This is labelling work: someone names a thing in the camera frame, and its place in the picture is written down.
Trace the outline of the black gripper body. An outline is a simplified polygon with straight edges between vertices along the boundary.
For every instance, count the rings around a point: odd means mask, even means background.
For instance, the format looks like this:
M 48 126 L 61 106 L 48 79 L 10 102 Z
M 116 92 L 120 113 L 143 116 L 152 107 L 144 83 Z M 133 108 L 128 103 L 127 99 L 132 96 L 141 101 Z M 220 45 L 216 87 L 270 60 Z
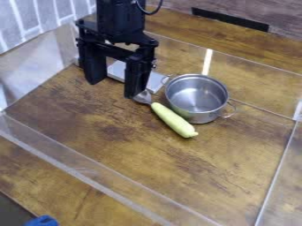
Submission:
M 155 61 L 157 41 L 144 34 L 144 19 L 109 19 L 108 21 L 80 19 L 74 25 L 78 29 L 78 37 L 74 40 L 80 63 L 85 61 L 85 47 L 89 44 L 105 47 L 113 57 L 128 57 L 131 53 L 125 49 L 116 47 L 116 43 L 124 43 L 124 45 L 135 44 L 137 46 L 136 53 L 141 55 L 143 60 Z

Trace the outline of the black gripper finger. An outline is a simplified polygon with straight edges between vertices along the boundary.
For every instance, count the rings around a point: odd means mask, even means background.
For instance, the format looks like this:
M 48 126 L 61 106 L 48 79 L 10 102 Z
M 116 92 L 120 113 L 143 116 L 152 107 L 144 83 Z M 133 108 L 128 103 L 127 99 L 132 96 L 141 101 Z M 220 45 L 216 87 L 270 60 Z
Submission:
M 90 85 L 107 77 L 105 56 L 93 43 L 77 42 L 78 66 L 84 70 L 85 80 Z
M 124 97 L 132 99 L 144 90 L 149 73 L 153 68 L 155 58 L 133 54 L 125 59 L 125 85 Z

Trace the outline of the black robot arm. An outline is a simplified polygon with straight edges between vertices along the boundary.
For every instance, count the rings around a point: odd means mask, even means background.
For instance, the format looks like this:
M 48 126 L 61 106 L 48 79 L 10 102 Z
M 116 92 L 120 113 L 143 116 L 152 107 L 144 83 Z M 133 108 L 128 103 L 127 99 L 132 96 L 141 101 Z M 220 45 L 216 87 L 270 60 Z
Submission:
M 155 67 L 157 40 L 144 34 L 145 0 L 96 0 L 96 20 L 78 19 L 76 40 L 78 67 L 90 85 L 107 78 L 108 57 L 125 63 L 124 97 L 133 99 L 144 90 Z

